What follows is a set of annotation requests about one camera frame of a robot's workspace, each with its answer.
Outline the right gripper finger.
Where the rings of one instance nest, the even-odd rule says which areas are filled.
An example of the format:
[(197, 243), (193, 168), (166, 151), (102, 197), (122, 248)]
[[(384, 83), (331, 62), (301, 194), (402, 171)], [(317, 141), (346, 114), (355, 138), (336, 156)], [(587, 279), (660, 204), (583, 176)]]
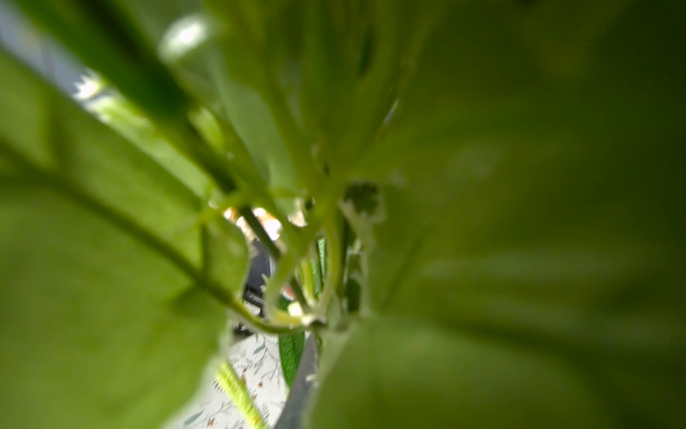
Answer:
[(321, 342), (316, 335), (310, 335), (305, 341), (293, 386), (274, 426), (275, 429), (305, 428), (307, 408), (319, 384), (320, 348)]

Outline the small lilac flower sprig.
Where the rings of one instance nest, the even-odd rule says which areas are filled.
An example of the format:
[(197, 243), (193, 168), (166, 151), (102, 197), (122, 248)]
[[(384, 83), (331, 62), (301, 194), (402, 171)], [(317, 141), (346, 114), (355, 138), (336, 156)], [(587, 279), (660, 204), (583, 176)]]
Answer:
[(685, 425), (682, 1), (16, 1), (1, 425), (161, 428), (230, 329), (305, 428)]

